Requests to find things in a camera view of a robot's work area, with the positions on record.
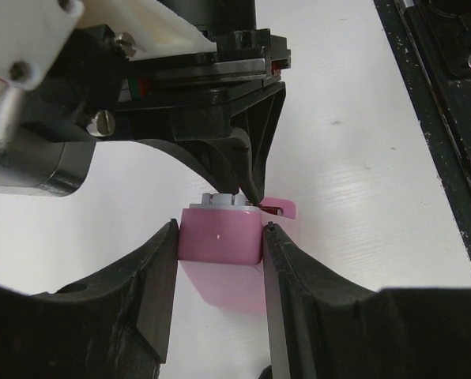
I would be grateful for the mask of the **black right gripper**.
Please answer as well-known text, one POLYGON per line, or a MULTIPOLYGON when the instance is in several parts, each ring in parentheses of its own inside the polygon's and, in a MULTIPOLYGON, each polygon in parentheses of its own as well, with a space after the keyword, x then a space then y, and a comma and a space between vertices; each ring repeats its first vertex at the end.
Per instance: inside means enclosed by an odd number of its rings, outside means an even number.
POLYGON ((237 99, 231 126, 239 141, 232 147, 231 162, 204 141, 147 137, 135 142, 177 159, 218 193, 242 190, 249 201, 261 201, 286 97, 285 83, 278 80, 280 71, 291 65, 291 51, 286 38, 268 29, 229 32, 214 42, 214 52, 131 61, 109 27, 77 29, 43 82, 25 95, 17 135, 33 143, 94 142, 97 138, 87 127, 100 111, 208 106, 237 99))

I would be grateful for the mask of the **pink metronome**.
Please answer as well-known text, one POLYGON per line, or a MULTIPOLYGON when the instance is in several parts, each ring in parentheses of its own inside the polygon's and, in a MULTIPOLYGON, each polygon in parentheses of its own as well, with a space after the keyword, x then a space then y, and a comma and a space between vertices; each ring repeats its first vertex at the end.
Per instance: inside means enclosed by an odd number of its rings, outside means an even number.
POLYGON ((178 259, 207 304, 239 313, 266 311, 262 257, 269 222, 296 238, 296 204, 266 197, 253 205, 242 194, 204 193, 198 204, 183 209, 178 259))

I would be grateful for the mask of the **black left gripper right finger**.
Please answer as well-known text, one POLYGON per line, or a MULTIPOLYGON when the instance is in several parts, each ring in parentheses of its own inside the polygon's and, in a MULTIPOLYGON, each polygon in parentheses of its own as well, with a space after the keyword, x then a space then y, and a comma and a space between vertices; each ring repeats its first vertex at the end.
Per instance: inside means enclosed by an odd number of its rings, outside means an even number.
POLYGON ((275 378, 471 378, 471 289, 371 291, 263 230, 275 378))

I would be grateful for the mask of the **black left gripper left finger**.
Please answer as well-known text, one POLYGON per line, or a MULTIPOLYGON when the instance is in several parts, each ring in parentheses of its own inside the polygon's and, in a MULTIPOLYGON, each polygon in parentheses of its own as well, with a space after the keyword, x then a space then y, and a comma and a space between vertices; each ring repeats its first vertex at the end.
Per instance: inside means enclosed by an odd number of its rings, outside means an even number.
POLYGON ((166 362, 179 227, 55 293, 0 286, 0 378, 156 378, 166 362))

